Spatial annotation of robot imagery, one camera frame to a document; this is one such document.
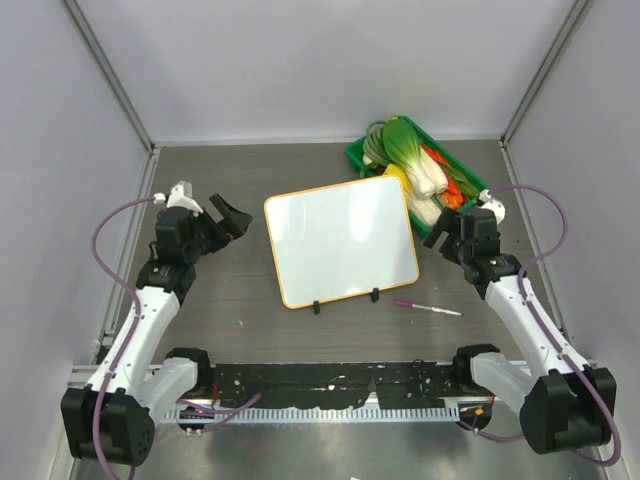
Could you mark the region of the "white marker pen body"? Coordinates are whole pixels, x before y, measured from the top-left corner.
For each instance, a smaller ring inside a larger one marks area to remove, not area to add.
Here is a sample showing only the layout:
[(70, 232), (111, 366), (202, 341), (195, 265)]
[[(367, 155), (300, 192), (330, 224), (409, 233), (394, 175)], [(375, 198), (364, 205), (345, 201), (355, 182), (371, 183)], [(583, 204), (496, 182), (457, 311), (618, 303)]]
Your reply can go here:
[(419, 305), (419, 304), (415, 304), (415, 303), (411, 304), (410, 308), (423, 310), (423, 311), (428, 311), (428, 312), (432, 312), (432, 313), (443, 314), (443, 315), (456, 316), (456, 317), (464, 315), (461, 312), (450, 310), (450, 309), (445, 309), (445, 308), (440, 308), (440, 307), (435, 307), (435, 306)]

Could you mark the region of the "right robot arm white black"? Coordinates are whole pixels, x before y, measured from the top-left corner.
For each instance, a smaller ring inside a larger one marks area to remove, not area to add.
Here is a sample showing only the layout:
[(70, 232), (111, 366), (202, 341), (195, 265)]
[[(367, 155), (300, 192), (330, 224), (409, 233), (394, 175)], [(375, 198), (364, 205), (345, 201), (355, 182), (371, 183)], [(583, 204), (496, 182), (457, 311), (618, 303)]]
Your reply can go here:
[(519, 261), (501, 253), (494, 213), (446, 208), (425, 246), (433, 247), (441, 234), (447, 237), (440, 253), (462, 268), (504, 322), (528, 367), (522, 371), (490, 344), (461, 347), (451, 371), (455, 389), (497, 396), (518, 416), (524, 439), (538, 454), (616, 442), (613, 375), (577, 353), (541, 306)]

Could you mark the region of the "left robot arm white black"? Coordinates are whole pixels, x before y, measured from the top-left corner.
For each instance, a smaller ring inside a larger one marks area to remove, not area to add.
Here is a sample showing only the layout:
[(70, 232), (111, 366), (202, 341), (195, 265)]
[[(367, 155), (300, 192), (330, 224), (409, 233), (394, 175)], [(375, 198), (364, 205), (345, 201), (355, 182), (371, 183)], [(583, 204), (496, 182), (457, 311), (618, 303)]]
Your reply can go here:
[(150, 257), (129, 285), (97, 257), (100, 268), (131, 298), (113, 345), (82, 387), (68, 388), (61, 413), (71, 455), (97, 461), (110, 478), (114, 465), (139, 467), (153, 445), (156, 423), (186, 393), (205, 397), (215, 382), (206, 351), (175, 348), (160, 368), (147, 372), (159, 342), (196, 279), (196, 263), (241, 238), (253, 218), (220, 195), (210, 201), (220, 220), (195, 201), (187, 183), (148, 202), (160, 206)]

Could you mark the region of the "orange framed whiteboard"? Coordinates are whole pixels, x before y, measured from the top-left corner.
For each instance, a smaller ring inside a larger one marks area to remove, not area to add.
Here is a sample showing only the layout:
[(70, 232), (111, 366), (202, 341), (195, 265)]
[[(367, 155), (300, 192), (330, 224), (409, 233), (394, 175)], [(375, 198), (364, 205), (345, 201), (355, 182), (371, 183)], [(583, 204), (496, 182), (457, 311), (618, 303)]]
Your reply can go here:
[(291, 309), (415, 283), (420, 275), (400, 180), (377, 176), (264, 203), (281, 299)]

